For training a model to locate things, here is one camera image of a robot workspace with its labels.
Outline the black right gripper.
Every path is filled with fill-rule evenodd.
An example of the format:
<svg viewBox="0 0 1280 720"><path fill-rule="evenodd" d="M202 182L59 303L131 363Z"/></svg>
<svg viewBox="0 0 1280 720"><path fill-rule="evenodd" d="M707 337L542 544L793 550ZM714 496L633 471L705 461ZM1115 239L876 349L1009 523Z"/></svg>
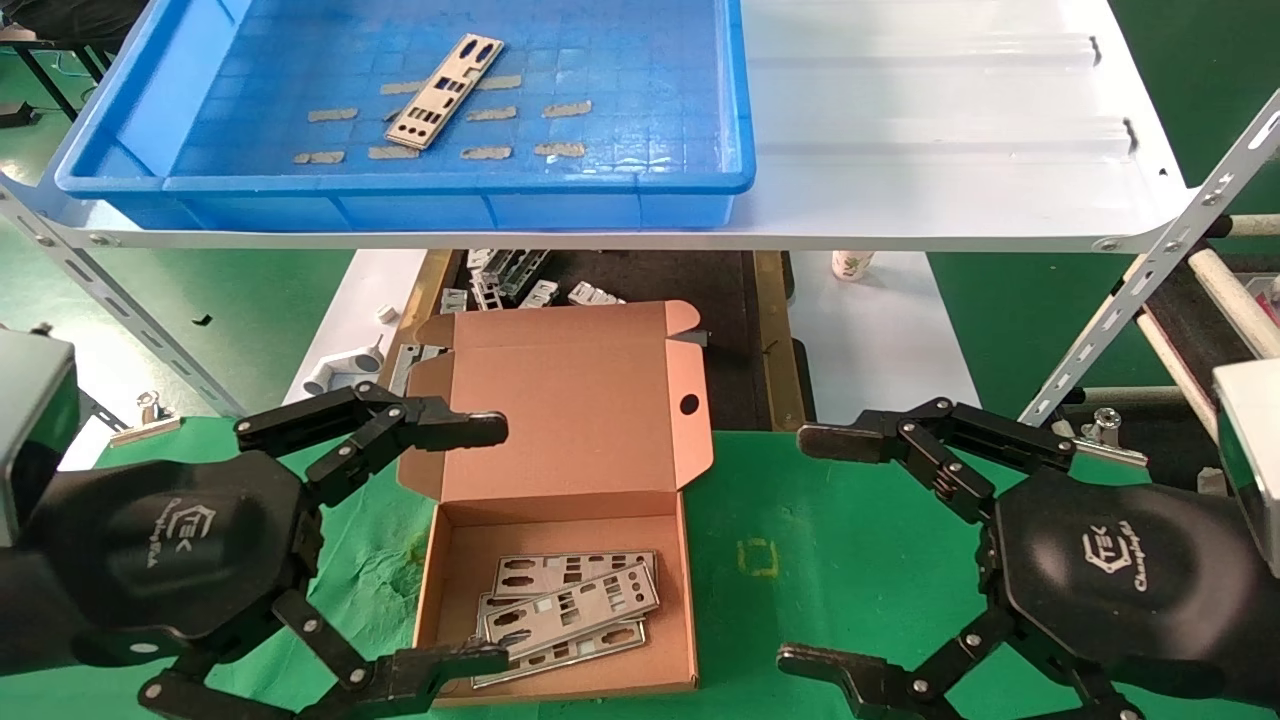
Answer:
<svg viewBox="0 0 1280 720"><path fill-rule="evenodd" d="M1277 579L1236 503L1157 484L1097 486L1060 471L1075 445L1051 430L938 397L797 430L808 457L896 462L968 524L989 525L998 600L908 670L809 644L778 670L836 685L855 719L960 719L947 693L1010 644L1076 708L1041 719L1139 719L1112 682L1187 700L1274 703ZM1033 477L997 497L963 455Z"/></svg>

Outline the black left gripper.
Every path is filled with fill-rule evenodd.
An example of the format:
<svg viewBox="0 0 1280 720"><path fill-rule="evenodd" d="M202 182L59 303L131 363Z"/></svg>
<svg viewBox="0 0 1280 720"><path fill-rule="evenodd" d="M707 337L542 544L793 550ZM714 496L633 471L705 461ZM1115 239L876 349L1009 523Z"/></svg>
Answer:
<svg viewBox="0 0 1280 720"><path fill-rule="evenodd" d="M165 719L425 714L449 682L504 671L507 648L471 637L364 659L300 593L323 547L317 505L343 503L408 450L485 448L508 436L502 413L456 413L439 396L361 382L238 420L247 454L225 461L58 474L3 551L3 674L197 650L206 653L188 651L145 683L140 706ZM274 459L332 439L306 488ZM335 676L317 701L294 712L206 685L212 657L243 659L282 624Z"/></svg>

